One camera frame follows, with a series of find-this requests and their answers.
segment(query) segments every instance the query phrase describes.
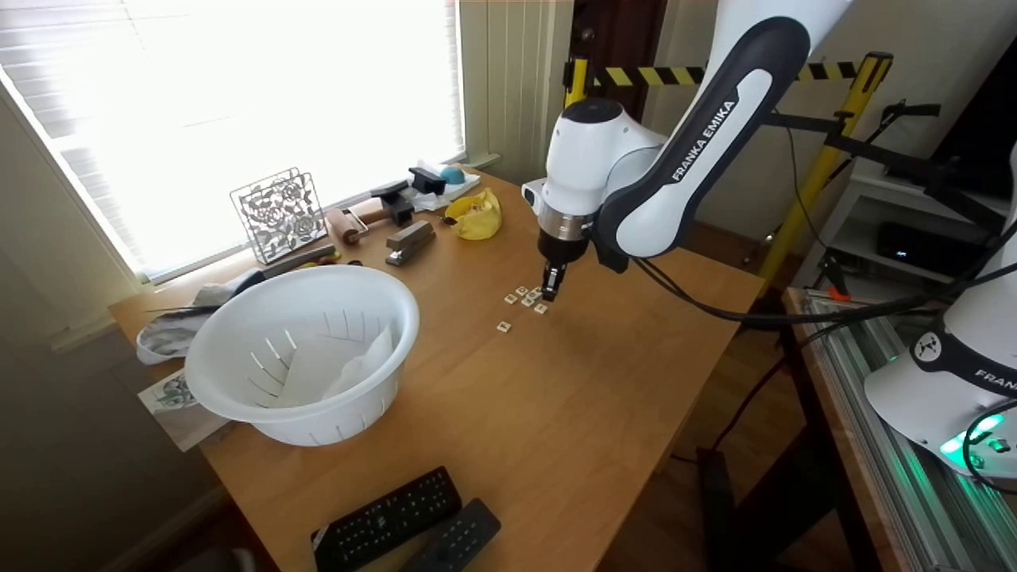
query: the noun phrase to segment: black remote control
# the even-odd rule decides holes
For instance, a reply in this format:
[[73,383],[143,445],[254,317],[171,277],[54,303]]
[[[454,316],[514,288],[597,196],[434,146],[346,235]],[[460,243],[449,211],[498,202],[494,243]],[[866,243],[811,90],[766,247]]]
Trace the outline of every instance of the black remote control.
[[318,572],[366,565],[456,508],[460,496],[449,471],[434,468],[326,525],[313,547]]
[[406,572],[456,572],[498,534],[501,522],[474,499],[411,560]]

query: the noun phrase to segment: white bowl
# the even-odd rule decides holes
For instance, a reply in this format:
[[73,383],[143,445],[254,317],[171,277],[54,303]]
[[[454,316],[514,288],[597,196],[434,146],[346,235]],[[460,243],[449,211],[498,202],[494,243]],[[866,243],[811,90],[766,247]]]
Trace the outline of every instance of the white bowl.
[[183,375],[215,418],[287,445],[332,445],[391,407],[416,332],[414,292],[381,270],[293,270],[226,303],[198,332]]

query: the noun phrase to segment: white plastic bowl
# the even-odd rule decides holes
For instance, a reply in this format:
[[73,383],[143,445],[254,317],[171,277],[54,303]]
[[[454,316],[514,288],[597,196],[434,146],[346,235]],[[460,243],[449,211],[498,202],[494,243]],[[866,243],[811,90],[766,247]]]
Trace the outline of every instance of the white plastic bowl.
[[[332,339],[335,356],[366,354],[381,332],[391,346],[350,388],[275,403],[300,346]],[[391,407],[416,332],[414,292],[381,270],[293,270],[226,303],[198,332],[183,375],[198,403],[215,418],[250,423],[287,445],[332,445]]]

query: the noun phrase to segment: qr code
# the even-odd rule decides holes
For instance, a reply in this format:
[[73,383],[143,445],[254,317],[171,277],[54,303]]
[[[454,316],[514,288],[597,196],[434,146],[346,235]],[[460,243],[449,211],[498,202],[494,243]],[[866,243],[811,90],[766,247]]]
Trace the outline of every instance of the qr code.
[[231,192],[260,263],[280,261],[326,235],[313,178],[288,168]]

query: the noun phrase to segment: window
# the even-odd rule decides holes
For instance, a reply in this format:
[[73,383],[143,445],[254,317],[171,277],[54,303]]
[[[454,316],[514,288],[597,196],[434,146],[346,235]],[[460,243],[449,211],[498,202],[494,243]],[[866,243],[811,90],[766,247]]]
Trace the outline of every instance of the window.
[[0,0],[0,68],[150,280],[241,244],[249,180],[329,204],[465,152],[456,0]]

